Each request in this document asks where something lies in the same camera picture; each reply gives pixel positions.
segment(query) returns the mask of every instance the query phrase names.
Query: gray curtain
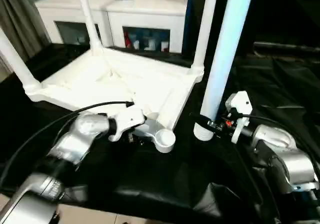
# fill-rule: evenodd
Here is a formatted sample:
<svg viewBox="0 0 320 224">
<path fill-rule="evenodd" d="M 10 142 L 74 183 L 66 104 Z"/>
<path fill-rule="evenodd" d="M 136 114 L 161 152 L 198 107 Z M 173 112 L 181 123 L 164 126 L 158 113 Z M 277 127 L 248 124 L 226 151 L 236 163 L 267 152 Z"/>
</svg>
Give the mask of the gray curtain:
<svg viewBox="0 0 320 224">
<path fill-rule="evenodd" d="M 24 61 L 49 43 L 38 11 L 28 0 L 0 0 L 0 26 Z"/>
<path fill-rule="evenodd" d="M 5 62 L 0 57 L 0 82 L 2 82 L 10 73 L 11 70 L 9 70 Z"/>
</svg>

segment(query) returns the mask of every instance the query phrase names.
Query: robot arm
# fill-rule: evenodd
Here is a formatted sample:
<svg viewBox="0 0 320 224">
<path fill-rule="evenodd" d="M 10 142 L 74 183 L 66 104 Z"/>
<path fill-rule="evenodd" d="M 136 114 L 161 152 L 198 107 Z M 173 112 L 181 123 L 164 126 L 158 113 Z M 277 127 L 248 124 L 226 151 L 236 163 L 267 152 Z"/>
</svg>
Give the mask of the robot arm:
<svg viewBox="0 0 320 224">
<path fill-rule="evenodd" d="M 81 114 L 0 212 L 0 224 L 59 222 L 58 201 L 64 183 L 75 172 L 99 134 L 118 141 L 122 133 L 145 122 L 142 111 L 128 107 L 115 117 Z"/>
<path fill-rule="evenodd" d="M 297 148 L 295 139 L 287 131 L 264 124 L 253 131 L 249 129 L 249 118 L 241 115 L 250 115 L 252 111 L 245 91 L 232 94 L 225 106 L 228 113 L 220 122 L 213 122 L 205 116 L 197 116 L 196 122 L 218 137 L 231 136 L 234 144 L 245 137 L 253 163 L 265 164 L 269 168 L 270 181 L 281 199 L 286 200 L 284 205 L 289 209 L 287 216 L 292 218 L 291 221 L 320 219 L 320 185 L 314 168 L 318 164 Z"/>
</svg>

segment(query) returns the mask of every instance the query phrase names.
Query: black tablecloth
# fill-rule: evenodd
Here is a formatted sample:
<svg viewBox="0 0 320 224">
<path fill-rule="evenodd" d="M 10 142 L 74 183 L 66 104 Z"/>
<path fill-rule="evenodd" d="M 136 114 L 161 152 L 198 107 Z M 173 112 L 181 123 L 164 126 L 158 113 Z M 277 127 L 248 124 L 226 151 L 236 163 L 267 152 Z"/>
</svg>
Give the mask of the black tablecloth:
<svg viewBox="0 0 320 224">
<path fill-rule="evenodd" d="M 86 50 L 83 46 L 52 44 L 27 65 L 42 81 Z M 211 61 L 208 57 L 207 70 Z M 284 123 L 320 156 L 316 126 L 319 78 L 320 68 L 315 64 L 237 57 L 223 98 L 247 91 L 255 114 Z M 194 122 L 189 114 L 200 111 L 207 79 L 208 71 L 187 101 L 174 130 L 176 143 L 172 152 L 159 153 L 148 141 L 109 143 L 101 138 L 71 177 L 73 186 L 85 190 L 87 200 L 71 197 L 64 202 L 176 223 L 274 223 L 279 214 L 265 170 L 250 168 L 226 139 L 201 142 L 194 137 Z M 70 111 L 47 102 L 30 101 L 15 74 L 0 84 L 0 97 L 1 170 L 32 133 Z M 2 193 L 10 196 L 31 173 L 50 149 L 62 124 L 44 131 L 19 154 Z"/>
</svg>

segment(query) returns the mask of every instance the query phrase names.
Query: floor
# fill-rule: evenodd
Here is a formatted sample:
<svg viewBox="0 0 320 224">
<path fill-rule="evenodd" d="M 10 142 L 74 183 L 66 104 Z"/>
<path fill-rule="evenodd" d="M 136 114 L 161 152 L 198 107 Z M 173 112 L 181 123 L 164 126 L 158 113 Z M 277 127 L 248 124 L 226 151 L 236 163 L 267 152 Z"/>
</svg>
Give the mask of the floor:
<svg viewBox="0 0 320 224">
<path fill-rule="evenodd" d="M 0 194 L 0 210 L 5 206 L 8 197 Z M 120 215 L 111 212 L 91 210 L 70 205 L 59 205 L 59 224 L 165 224 L 161 221 L 147 220 L 134 216 Z"/>
</svg>

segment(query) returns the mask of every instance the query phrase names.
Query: black fabric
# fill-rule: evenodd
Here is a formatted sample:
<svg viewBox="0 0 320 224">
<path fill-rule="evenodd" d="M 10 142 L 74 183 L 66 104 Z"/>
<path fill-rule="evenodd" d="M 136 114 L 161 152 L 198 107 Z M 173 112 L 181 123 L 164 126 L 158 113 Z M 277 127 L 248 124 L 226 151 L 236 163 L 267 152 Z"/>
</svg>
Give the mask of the black fabric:
<svg viewBox="0 0 320 224">
<path fill-rule="evenodd" d="M 28 62 L 42 81 L 86 51 L 87 47 L 54 44 Z M 206 61 L 206 70 L 211 64 Z M 279 121 L 299 135 L 320 156 L 318 97 L 320 70 L 316 64 L 272 58 L 236 58 L 223 96 L 248 92 L 254 114 Z M 198 113 L 208 79 L 196 84 L 174 130 L 172 152 L 159 153 L 151 142 L 124 136 L 117 143 L 101 137 L 80 165 L 74 186 L 87 200 L 64 201 L 102 211 L 173 223 L 277 223 L 280 218 L 267 169 L 252 166 L 242 145 L 214 138 L 198 141 L 189 114 Z M 11 75 L 0 84 L 0 169 L 33 132 L 69 113 L 47 102 L 31 102 Z M 15 161 L 2 193 L 12 195 L 50 149 L 63 123 L 36 137 Z"/>
</svg>

